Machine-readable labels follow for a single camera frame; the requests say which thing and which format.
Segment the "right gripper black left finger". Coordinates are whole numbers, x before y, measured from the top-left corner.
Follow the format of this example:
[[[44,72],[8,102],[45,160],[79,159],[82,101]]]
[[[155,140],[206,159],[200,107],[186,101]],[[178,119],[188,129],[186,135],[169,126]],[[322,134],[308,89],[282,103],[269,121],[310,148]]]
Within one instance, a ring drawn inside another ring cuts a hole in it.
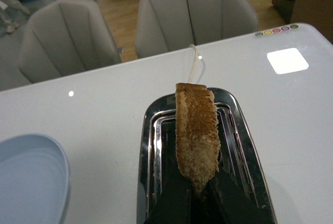
[[[179,171],[172,140],[162,142],[160,189],[145,223],[190,223],[191,184]]]

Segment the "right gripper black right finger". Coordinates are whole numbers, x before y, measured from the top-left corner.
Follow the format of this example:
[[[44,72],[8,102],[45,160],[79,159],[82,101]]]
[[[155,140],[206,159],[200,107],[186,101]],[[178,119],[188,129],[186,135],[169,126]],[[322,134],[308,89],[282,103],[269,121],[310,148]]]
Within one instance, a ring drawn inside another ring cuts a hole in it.
[[[221,166],[218,169],[207,184],[208,212],[213,223],[262,223],[259,209]]]

